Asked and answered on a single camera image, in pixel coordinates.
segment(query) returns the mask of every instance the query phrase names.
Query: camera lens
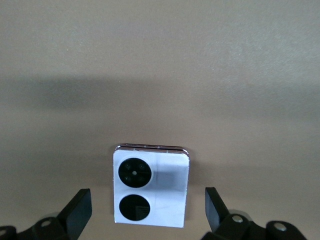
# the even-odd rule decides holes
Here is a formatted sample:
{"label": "camera lens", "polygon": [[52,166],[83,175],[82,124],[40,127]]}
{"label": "camera lens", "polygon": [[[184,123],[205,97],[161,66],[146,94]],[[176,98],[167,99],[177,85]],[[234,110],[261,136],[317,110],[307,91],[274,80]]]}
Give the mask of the camera lens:
{"label": "camera lens", "polygon": [[142,196],[128,195],[125,196],[119,204],[121,214],[132,221],[145,219],[150,213],[150,204]]}
{"label": "camera lens", "polygon": [[141,188],[151,179],[152,173],[149,165],[139,158],[129,158],[119,167],[121,181],[132,188]]}

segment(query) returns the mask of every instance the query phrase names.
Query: black circular camera lens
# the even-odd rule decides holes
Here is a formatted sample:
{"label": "black circular camera lens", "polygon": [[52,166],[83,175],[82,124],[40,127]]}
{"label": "black circular camera lens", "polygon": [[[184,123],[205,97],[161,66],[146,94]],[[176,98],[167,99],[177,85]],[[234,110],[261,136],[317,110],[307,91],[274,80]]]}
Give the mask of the black circular camera lens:
{"label": "black circular camera lens", "polygon": [[150,204],[142,196],[128,195],[125,196],[119,204],[121,214],[132,221],[145,219],[150,213]]}
{"label": "black circular camera lens", "polygon": [[141,188],[151,179],[149,165],[139,158],[129,158],[121,163],[119,177],[121,181],[132,188]]}

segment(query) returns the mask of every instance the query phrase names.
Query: beige surface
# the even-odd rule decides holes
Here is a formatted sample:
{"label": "beige surface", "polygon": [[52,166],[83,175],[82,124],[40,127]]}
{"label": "beige surface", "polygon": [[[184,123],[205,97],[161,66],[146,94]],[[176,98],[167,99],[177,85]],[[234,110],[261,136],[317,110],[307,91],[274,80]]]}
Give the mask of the beige surface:
{"label": "beige surface", "polygon": [[[80,240],[198,240],[204,187],[320,235],[320,1],[0,2],[0,226],[91,188]],[[189,149],[184,229],[113,223],[118,143]]]}

